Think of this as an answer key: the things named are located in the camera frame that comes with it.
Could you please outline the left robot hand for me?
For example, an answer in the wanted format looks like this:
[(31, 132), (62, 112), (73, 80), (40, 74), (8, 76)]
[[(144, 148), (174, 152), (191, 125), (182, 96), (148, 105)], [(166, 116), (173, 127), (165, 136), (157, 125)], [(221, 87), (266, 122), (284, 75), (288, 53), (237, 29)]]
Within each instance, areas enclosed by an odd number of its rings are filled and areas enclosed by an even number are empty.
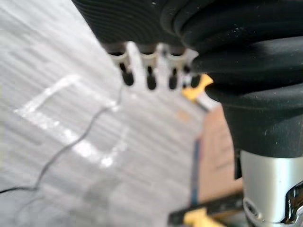
[(192, 69), (222, 105), (235, 178), (251, 227), (303, 224), (303, 3), (300, 0), (76, 0), (106, 52), (121, 59), (132, 41), (144, 55), (197, 52)]

